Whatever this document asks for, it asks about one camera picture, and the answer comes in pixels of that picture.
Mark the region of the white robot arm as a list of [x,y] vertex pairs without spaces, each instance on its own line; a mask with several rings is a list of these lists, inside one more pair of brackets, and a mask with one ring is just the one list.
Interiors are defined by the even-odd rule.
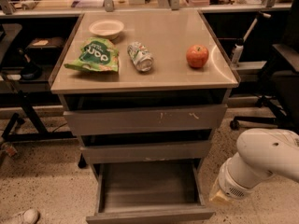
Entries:
[[253,128],[236,140],[237,152],[221,166],[209,200],[227,204],[247,198],[275,175],[299,182],[299,135],[290,130]]

